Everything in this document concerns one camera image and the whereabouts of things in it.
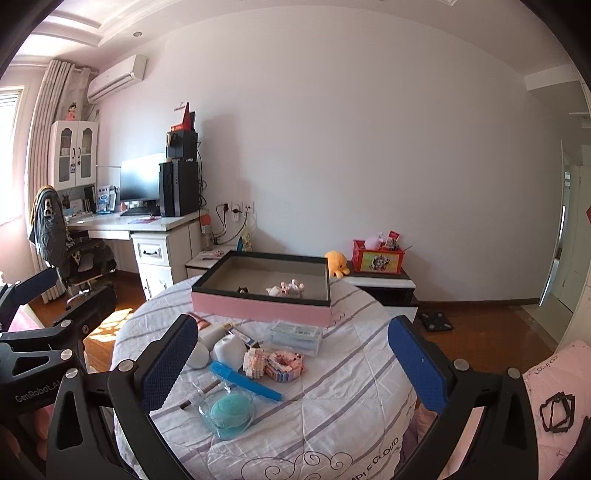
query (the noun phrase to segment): air conditioner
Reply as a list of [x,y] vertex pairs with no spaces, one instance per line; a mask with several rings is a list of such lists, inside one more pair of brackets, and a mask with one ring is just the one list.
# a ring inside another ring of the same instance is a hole
[[101,73],[88,86],[88,101],[96,103],[111,93],[123,90],[144,79],[146,57],[133,55]]

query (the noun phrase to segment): red storage box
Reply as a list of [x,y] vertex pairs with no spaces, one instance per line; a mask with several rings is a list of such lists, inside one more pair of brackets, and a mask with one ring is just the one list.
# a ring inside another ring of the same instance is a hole
[[351,263],[356,272],[386,273],[400,275],[402,271],[403,250],[367,250],[364,240],[353,240]]

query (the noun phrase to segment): white container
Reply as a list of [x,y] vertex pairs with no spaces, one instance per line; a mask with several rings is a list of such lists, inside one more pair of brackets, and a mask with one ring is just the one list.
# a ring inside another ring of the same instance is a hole
[[226,328],[231,327],[230,324],[226,323],[212,323],[210,326],[205,327],[199,332],[199,341],[207,347],[210,352],[213,350],[214,345],[226,336]]
[[215,344],[211,357],[238,372],[244,363],[245,353],[246,345],[242,340],[236,335],[226,335]]
[[203,342],[197,342],[195,348],[187,360],[187,365],[191,368],[201,369],[205,368],[209,363],[209,350]]

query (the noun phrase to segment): pink box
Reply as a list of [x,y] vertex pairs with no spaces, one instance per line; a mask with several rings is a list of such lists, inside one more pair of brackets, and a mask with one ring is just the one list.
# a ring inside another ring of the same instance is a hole
[[[269,296],[267,288],[293,279],[304,284],[300,298]],[[248,293],[239,293],[241,288]],[[328,262],[323,257],[231,251],[193,284],[191,300],[195,312],[258,322],[332,324]]]

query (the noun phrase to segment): striped bedsheet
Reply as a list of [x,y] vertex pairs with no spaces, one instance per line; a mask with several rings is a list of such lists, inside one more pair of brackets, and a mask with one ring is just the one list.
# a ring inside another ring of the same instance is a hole
[[[142,305],[119,331],[112,367],[137,359],[162,337],[181,313],[192,310],[183,281]],[[181,410],[193,390],[213,379],[209,369],[185,367],[162,409],[151,413],[163,438],[196,479],[332,480],[390,479],[400,458],[402,434],[413,416],[416,394],[392,354],[390,318],[370,295],[345,281],[330,286],[335,324],[326,330],[306,372],[286,384],[262,382],[283,394],[282,402],[255,396],[250,428],[229,441],[214,437],[194,407]],[[210,322],[234,322],[263,339],[269,324],[204,314]],[[145,478],[115,422],[122,457]]]

